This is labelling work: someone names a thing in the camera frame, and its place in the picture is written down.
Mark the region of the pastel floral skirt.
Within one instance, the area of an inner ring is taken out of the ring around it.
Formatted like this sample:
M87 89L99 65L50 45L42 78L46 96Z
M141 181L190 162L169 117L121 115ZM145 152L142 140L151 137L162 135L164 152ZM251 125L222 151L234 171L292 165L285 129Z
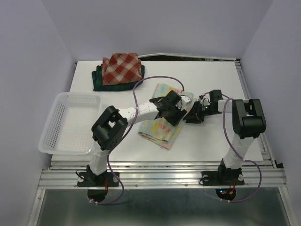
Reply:
M192 102L185 107L185 109L189 111L195 101L194 94L191 92L182 92L180 89L173 88L167 84L158 83L152 97L166 96L171 90L175 91L177 94L188 96L192 100ZM185 121L183 119L175 127L164 118L147 120L142 122L138 135L159 146L162 146L163 148L170 149L184 125Z

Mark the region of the red plaid skirt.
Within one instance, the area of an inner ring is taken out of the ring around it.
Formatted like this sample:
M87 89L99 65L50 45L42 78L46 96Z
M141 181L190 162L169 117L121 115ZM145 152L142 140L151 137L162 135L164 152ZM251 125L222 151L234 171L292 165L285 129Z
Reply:
M101 64L103 85L119 85L142 79L142 63L137 53L114 53Z

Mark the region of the green plaid skirt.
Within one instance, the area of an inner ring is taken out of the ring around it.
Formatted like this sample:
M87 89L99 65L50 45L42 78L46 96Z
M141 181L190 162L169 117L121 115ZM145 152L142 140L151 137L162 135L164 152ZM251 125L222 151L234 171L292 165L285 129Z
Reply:
M142 65L142 79L145 76L145 66ZM137 82L131 82L119 85L103 85L102 82L102 68L101 65L96 67L95 71L92 71L93 91L107 91L107 92L119 92L131 90Z

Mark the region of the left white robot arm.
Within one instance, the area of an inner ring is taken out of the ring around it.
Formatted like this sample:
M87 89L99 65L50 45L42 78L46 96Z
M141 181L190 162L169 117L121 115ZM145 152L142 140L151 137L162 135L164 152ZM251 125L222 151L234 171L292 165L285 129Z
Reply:
M190 103L190 97L172 90L166 96L152 98L136 107L117 109L108 106L91 128L94 150L84 178L95 186L101 185L107 171L107 157L136 123L164 118L177 126Z

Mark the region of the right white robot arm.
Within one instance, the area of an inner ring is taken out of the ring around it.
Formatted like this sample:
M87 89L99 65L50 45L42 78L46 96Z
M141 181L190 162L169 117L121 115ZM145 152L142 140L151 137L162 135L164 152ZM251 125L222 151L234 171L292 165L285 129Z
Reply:
M251 144L264 133L267 127L261 101L259 99L233 99L221 90L208 92L209 104L205 105L203 95L193 104L184 117L187 123L199 124L206 116L222 115L223 132L230 148L222 158L217 171L202 172L204 182L218 181L226 184L230 181L243 182L242 165L244 162L253 164L262 172L257 163L245 158Z

